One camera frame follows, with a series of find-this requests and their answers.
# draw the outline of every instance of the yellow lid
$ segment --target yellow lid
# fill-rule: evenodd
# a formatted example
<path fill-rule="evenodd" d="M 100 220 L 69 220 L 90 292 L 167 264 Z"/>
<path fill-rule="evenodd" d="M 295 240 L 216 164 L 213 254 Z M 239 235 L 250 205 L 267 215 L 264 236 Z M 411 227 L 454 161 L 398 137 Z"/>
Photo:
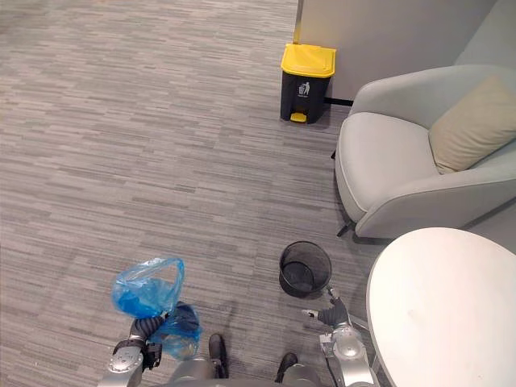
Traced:
<path fill-rule="evenodd" d="M 281 68 L 293 75 L 328 78 L 335 74 L 336 51 L 333 48 L 288 43 L 283 52 Z"/>

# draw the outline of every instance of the black trash can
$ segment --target black trash can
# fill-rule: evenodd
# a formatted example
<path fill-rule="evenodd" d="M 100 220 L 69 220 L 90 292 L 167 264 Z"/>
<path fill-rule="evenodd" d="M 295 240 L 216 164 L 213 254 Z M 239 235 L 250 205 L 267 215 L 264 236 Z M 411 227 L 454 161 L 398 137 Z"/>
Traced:
<path fill-rule="evenodd" d="M 303 298 L 324 289 L 331 277 L 330 257 L 317 244 L 294 242 L 280 258 L 280 285 L 289 295 Z"/>
<path fill-rule="evenodd" d="M 324 97 L 335 73 L 333 48 L 287 44 L 281 68 L 281 118 L 314 123 L 323 114 Z"/>

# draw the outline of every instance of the gray armchair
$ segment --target gray armchair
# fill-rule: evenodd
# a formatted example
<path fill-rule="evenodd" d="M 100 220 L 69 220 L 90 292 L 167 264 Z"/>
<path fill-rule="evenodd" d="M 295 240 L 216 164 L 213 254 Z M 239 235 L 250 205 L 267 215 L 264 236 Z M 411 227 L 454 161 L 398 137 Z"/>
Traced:
<path fill-rule="evenodd" d="M 428 139 L 432 124 L 494 73 L 516 93 L 516 70 L 488 65 L 425 70 L 359 91 L 335 154 L 339 195 L 359 237 L 463 227 L 516 197 L 516 141 L 441 175 Z"/>

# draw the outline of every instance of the foot pedal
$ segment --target foot pedal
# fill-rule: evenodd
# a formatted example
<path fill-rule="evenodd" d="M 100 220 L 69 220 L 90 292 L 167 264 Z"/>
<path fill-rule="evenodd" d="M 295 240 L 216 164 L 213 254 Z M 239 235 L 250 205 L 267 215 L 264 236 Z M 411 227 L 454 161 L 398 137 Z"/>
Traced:
<path fill-rule="evenodd" d="M 292 113 L 290 115 L 290 121 L 293 121 L 295 123 L 305 123 L 306 122 L 306 114 Z"/>

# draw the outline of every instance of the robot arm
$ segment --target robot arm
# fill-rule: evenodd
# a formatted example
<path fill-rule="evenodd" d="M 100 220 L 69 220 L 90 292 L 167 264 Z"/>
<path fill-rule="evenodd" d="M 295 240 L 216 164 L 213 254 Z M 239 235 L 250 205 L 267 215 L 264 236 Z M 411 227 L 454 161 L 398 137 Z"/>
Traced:
<path fill-rule="evenodd" d="M 119 342 L 107 367 L 108 373 L 98 387 L 136 387 L 144 369 L 157 367 L 161 360 L 161 344 L 147 344 L 147 339 L 163 323 L 161 316 L 136 319 L 127 340 Z"/>
<path fill-rule="evenodd" d="M 330 309 L 303 310 L 303 313 L 334 329 L 331 334 L 319 336 L 324 356 L 327 359 L 335 357 L 338 360 L 340 380 L 343 381 L 344 387 L 378 386 L 377 376 L 369 367 L 362 336 L 353 327 L 346 306 L 334 288 L 329 287 L 328 293 L 333 304 Z"/>

